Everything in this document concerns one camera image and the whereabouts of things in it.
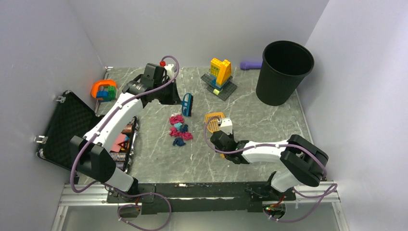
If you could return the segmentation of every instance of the gray marble surface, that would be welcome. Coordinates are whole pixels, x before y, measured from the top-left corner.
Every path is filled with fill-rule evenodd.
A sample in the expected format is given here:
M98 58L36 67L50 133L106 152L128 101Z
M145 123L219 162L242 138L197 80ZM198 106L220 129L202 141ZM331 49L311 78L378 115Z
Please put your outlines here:
M200 77L209 67L186 67L180 70L177 87L180 98L185 93L194 96L192 116L185 118L194 139L183 147L173 146L169 136L168 121L173 113L180 113L180 105L149 103L137 115L140 119L136 151L128 174L142 183L170 182L229 182L267 180L269 175L283 168L280 163L253 163L235 165L212 151L204 141L204 116L211 112L223 112L230 117L236 140L272 142L299 134L309 140L306 124L295 93L281 106L268 106L256 96L259 70L242 71L233 67L232 82L236 91L224 102L206 90ZM144 68L113 68L109 77L119 89L142 74ZM106 114L114 102L101 103L98 114ZM81 177L80 183L91 179Z

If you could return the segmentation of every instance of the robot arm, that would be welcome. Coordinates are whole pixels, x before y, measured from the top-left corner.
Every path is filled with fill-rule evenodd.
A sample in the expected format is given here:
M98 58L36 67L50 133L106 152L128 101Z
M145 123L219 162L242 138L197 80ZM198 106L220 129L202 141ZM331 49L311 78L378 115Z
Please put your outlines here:
M174 74L175 67L172 64L165 67L147 64L142 75L127 83L115 105L103 119L83 137L74 136L71 139L70 152L74 162L85 143L96 134L96 138L80 157L76 170L128 194L138 194L138 180L116 168L109 151L122 129L147 103L157 99L161 104L181 104L175 80L161 90L134 99L135 95L166 84Z
M323 169L309 156L301 154L301 151L285 147L288 144L301 146L311 152L324 166L326 166L329 157L319 148L305 140L299 135L292 135L288 140L279 142L270 142L271 146L258 146L261 143L253 141L234 140L232 132L232 123L230 119L222 119L219 124L220 131L216 131L210 138L213 145L221 151L235 151L245 149L236 154L226 154L225 158L235 164L249 164L254 162L273 162L283 163L285 169L273 172L269 177L268 184L272 187L275 194L283 193L289 188L300 183L317 187L323 178Z

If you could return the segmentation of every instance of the orange object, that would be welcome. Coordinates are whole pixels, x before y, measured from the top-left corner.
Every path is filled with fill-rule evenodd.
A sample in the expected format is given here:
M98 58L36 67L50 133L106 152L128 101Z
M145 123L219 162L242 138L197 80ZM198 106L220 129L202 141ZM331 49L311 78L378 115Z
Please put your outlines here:
M96 93L98 93L99 88L108 86L114 86L115 88L117 88L116 82L111 79L99 80L98 82L93 84L90 94L97 100L103 100L102 98L96 98Z
M209 113L205 115L205 122L208 122L208 119L217 116L219 119L225 118L224 113L222 112L214 112L214 113ZM218 126L218 121L216 119L211 120L211 122L208 124L207 129L211 132L214 133L215 131L219 131L219 126Z

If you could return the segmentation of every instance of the gray lego baseplate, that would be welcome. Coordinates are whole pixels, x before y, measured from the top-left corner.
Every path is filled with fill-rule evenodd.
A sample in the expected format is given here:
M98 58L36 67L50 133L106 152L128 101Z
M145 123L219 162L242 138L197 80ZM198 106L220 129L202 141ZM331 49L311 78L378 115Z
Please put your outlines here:
M203 76L201 76L201 80L206 82L208 84L207 90L216 95L218 98L222 99L223 101L227 100L228 97L235 91L235 89L238 88L237 85L231 82L232 76L230 76L227 80L227 83L224 85L222 90L219 92L219 94L214 93L214 87L211 85L211 81L213 80L208 73L205 73Z

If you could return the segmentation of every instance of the blue toy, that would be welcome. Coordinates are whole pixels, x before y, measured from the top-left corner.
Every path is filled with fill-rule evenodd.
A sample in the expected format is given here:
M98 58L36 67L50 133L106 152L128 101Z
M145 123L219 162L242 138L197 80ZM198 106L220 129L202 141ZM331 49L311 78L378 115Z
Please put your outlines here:
M181 102L181 113L183 114L183 116L191 116L193 98L194 97L191 95L191 93L187 93L184 95L183 102Z

